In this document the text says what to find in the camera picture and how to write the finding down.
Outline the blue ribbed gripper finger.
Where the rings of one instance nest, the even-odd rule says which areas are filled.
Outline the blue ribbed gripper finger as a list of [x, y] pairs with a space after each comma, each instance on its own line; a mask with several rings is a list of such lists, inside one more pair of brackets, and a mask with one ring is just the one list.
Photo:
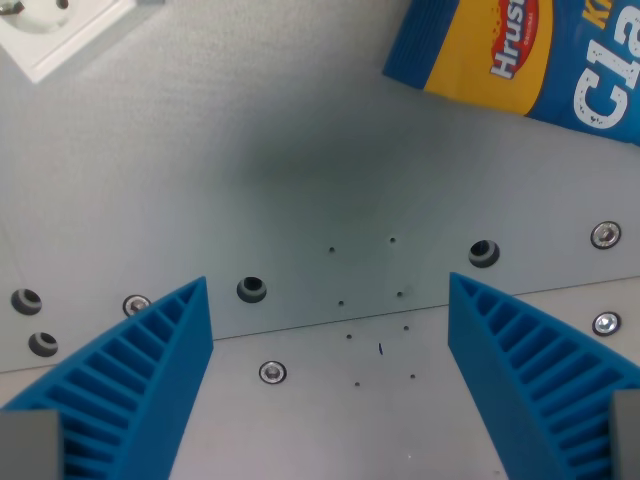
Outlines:
[[167, 479], [212, 352], [200, 277], [99, 335], [3, 409], [59, 414], [66, 479]]
[[448, 346], [510, 479], [610, 479], [609, 405], [639, 368], [569, 324], [453, 273]]

